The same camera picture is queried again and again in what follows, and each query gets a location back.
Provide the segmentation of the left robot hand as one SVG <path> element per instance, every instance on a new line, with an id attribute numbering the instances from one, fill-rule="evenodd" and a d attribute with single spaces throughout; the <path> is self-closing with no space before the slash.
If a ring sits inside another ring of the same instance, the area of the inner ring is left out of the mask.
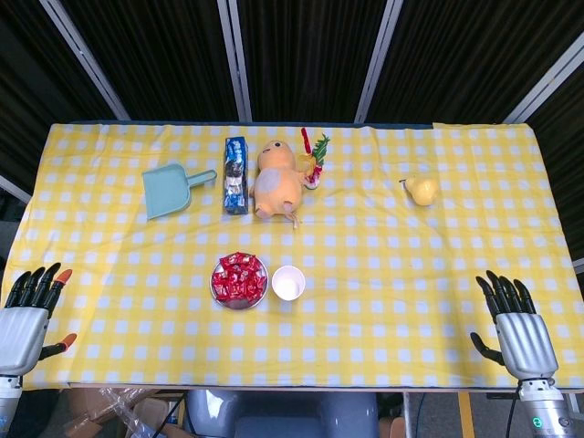
<path id="1" fill-rule="evenodd" d="M 44 343 L 60 294 L 72 271 L 61 264 L 23 273 L 12 285 L 0 308 L 0 377 L 20 377 L 39 361 L 67 351 L 77 339 L 67 334 L 61 341 Z"/>

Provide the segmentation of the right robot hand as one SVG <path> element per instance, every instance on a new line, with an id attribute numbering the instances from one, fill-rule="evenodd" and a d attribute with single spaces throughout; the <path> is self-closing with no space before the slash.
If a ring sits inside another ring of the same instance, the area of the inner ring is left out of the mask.
<path id="1" fill-rule="evenodd" d="M 475 280 L 485 297 L 500 349 L 487 347 L 472 332 L 470 339 L 474 348 L 520 381 L 552 378 L 558 370 L 558 361 L 547 326 L 537 313 L 526 285 L 491 270 Z"/>

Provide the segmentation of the white paper cup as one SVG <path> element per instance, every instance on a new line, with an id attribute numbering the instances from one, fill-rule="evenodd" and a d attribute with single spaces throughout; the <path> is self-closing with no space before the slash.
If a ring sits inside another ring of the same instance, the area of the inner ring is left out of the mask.
<path id="1" fill-rule="evenodd" d="M 272 276 L 272 288 L 282 300 L 296 300 L 304 293 L 305 287 L 305 276 L 295 266 L 281 266 Z"/>

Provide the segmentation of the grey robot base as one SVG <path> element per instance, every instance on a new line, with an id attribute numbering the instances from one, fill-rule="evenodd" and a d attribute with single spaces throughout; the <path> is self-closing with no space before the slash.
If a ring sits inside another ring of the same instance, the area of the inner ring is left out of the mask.
<path id="1" fill-rule="evenodd" d="M 379 438 L 372 392 L 187 392 L 183 426 L 199 438 Z"/>

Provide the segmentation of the round metal plate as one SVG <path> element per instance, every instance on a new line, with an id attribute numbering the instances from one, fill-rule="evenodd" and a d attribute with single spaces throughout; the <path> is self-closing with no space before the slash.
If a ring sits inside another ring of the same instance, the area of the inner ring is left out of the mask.
<path id="1" fill-rule="evenodd" d="M 233 298 L 231 300 L 220 301 L 215 297 L 212 285 L 212 275 L 210 277 L 210 289 L 214 300 L 221 306 L 233 310 L 242 310 L 254 307 L 264 298 L 269 286 L 269 275 L 263 262 L 256 255 L 248 253 L 242 254 L 245 254 L 249 257 L 248 263 L 242 268 L 228 270 L 227 257 L 229 255 L 225 255 L 219 259 L 213 271 L 217 272 L 225 270 L 229 272 L 229 283 L 227 285 L 231 285 L 233 288 Z"/>

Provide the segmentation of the clear plastic bag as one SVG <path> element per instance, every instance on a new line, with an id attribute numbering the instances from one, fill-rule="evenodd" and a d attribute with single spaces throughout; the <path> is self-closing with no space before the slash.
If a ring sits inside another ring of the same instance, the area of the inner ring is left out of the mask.
<path id="1" fill-rule="evenodd" d="M 101 388 L 99 392 L 107 401 L 108 407 L 111 408 L 127 426 L 127 429 L 130 431 L 130 438 L 158 437 L 158 433 L 138 417 L 138 415 L 129 407 L 126 399 L 122 395 L 119 395 L 112 388 Z"/>

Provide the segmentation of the metal table leg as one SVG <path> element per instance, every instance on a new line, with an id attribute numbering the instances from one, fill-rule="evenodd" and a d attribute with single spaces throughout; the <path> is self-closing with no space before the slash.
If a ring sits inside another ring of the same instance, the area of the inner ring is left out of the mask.
<path id="1" fill-rule="evenodd" d="M 402 394 L 402 418 L 404 420 L 404 437 L 411 438 L 412 426 L 411 426 L 411 413 L 410 413 L 410 394 L 404 391 Z"/>

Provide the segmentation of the yellow white checked tablecloth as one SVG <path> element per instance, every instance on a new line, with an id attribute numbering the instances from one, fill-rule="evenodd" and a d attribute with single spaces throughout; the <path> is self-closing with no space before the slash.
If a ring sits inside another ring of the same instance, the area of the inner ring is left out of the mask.
<path id="1" fill-rule="evenodd" d="M 469 338 L 498 345 L 475 281 L 486 270 L 528 287 L 557 354 L 557 385 L 584 388 L 584 300 L 527 125 L 309 133 L 330 142 L 294 229 L 282 217 L 226 214 L 220 183 L 148 220 L 142 174 L 168 163 L 221 172 L 232 136 L 251 158 L 271 140 L 302 151 L 296 127 L 53 126 L 2 289 L 40 266 L 70 269 L 47 341 L 78 337 L 39 363 L 27 388 L 510 387 Z M 400 183 L 413 176 L 439 183 L 432 205 Z M 252 308 L 225 308 L 211 293 L 216 264 L 235 252 L 257 256 L 269 275 Z M 306 279 L 293 301 L 272 288 L 286 265 Z"/>

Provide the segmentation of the yellow pear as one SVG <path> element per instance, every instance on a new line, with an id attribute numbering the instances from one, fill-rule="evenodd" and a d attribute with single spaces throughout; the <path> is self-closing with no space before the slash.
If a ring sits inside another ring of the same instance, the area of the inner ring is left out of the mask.
<path id="1" fill-rule="evenodd" d="M 413 176 L 400 180 L 400 183 L 419 206 L 432 205 L 439 192 L 439 183 L 430 177 Z"/>

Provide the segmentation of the black pleated curtain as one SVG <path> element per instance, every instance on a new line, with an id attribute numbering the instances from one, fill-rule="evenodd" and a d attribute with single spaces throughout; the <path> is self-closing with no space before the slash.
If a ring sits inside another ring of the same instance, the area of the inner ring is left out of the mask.
<path id="1" fill-rule="evenodd" d="M 528 124 L 537 136 L 570 256 L 584 258 L 584 91 L 554 93 Z"/>
<path id="2" fill-rule="evenodd" d="M 60 1 L 132 119 L 238 119 L 216 0 Z"/>
<path id="3" fill-rule="evenodd" d="M 369 123 L 500 123 L 584 32 L 584 0 L 404 0 Z"/>
<path id="4" fill-rule="evenodd" d="M 387 0 L 237 0 L 252 118 L 354 121 Z"/>
<path id="5" fill-rule="evenodd" d="M 37 0 L 0 0 L 0 175 L 27 192 L 55 123 L 114 114 Z"/>

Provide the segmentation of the teal plastic dustpan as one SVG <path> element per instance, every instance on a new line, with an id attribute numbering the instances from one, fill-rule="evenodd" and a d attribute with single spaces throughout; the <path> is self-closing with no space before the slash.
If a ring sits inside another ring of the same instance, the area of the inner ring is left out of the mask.
<path id="1" fill-rule="evenodd" d="M 142 174 L 148 220 L 180 212 L 191 203 L 191 189 L 213 182 L 215 170 L 188 175 L 178 163 L 168 164 Z"/>

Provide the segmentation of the blue cookie package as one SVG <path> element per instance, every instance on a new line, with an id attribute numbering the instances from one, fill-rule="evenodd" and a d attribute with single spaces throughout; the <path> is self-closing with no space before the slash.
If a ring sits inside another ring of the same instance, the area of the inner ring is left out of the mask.
<path id="1" fill-rule="evenodd" d="M 248 150 L 244 137 L 225 140 L 224 149 L 224 211 L 231 215 L 249 213 Z"/>

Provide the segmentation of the colourful feather shuttlecock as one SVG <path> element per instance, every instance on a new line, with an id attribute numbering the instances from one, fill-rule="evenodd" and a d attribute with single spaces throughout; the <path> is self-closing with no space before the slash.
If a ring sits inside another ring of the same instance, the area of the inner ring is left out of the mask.
<path id="1" fill-rule="evenodd" d="M 312 144 L 307 129 L 304 127 L 301 128 L 301 135 L 304 153 L 298 156 L 297 167 L 305 174 L 305 187 L 309 190 L 316 190 L 323 172 L 330 138 L 326 134 L 322 134 L 322 137 Z"/>

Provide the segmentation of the orange plush toy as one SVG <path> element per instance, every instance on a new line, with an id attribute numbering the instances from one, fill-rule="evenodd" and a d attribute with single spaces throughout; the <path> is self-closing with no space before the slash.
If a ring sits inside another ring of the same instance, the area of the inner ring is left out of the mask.
<path id="1" fill-rule="evenodd" d="M 284 141 L 273 140 L 259 153 L 257 165 L 259 174 L 250 189 L 255 215 L 263 220 L 282 215 L 297 229 L 305 174 L 297 170 L 294 153 Z"/>

